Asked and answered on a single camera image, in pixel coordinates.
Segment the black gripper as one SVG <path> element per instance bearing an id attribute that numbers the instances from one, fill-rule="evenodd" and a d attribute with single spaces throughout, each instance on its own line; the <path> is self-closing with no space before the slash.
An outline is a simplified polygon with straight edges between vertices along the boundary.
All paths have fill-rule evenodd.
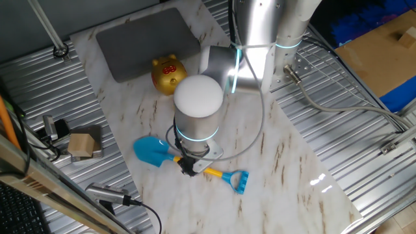
<path id="1" fill-rule="evenodd" d="M 196 176 L 198 173 L 193 170 L 193 166 L 197 161 L 198 161 L 197 159 L 192 158 L 192 157 L 188 157 L 188 156 L 182 157 L 179 160 L 179 165 L 182 168 L 182 173 L 190 177 Z"/>

